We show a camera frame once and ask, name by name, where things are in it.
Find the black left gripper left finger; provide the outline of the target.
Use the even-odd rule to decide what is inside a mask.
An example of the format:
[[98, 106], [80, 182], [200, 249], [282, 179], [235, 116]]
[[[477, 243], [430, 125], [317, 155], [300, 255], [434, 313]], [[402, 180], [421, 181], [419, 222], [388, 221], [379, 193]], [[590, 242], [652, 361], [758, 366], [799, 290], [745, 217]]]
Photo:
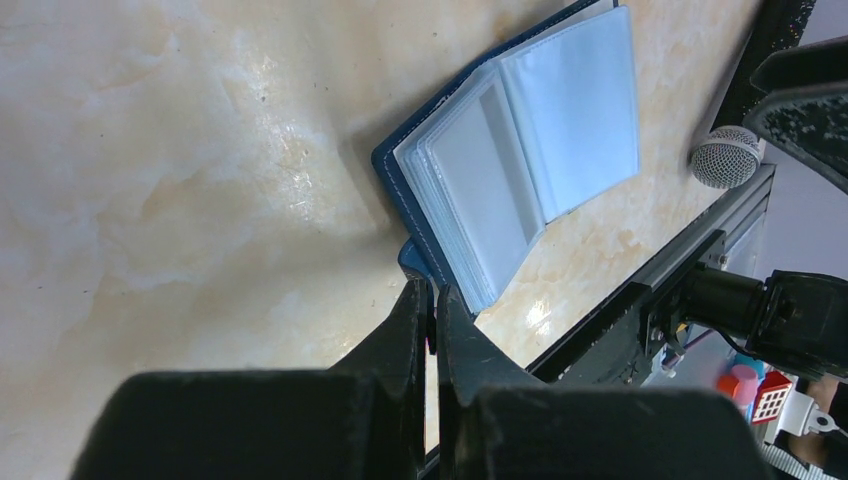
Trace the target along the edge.
[[425, 463], [431, 289], [326, 369], [155, 371], [112, 394], [75, 479], [414, 479]]

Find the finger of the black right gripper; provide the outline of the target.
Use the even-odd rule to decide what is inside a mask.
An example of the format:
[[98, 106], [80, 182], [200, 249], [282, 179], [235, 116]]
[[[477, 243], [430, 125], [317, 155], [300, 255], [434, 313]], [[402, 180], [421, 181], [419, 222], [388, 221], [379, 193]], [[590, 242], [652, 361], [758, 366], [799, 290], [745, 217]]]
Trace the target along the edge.
[[767, 95], [750, 125], [771, 145], [847, 191], [847, 38], [771, 55], [754, 75]]

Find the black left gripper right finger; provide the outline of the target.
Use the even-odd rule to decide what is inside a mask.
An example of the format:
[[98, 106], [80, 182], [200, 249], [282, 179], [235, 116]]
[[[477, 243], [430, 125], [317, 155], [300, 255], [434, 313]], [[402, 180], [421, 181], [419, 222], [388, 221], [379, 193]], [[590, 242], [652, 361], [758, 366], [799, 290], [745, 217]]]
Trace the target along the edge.
[[562, 387], [517, 365], [460, 293], [436, 307], [444, 479], [769, 479], [735, 406], [705, 390]]

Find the blue leather card holder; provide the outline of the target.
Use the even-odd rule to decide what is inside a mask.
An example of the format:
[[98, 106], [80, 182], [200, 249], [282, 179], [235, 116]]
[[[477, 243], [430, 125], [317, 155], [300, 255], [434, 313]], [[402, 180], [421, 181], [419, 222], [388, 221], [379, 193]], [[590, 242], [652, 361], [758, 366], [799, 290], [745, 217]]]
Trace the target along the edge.
[[636, 176], [632, 20], [577, 1], [464, 67], [372, 152], [425, 273], [478, 314], [558, 218]]

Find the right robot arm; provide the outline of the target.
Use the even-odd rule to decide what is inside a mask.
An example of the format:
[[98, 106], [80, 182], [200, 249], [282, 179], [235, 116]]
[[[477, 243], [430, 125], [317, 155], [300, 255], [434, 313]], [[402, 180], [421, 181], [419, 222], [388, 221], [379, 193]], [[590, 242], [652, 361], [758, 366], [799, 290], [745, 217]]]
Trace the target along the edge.
[[[764, 94], [744, 117], [751, 133], [847, 190], [847, 39], [778, 51], [754, 71]], [[715, 330], [738, 352], [809, 379], [847, 377], [847, 283], [774, 271], [766, 281], [704, 263], [675, 271], [643, 309], [677, 353], [681, 323]]]

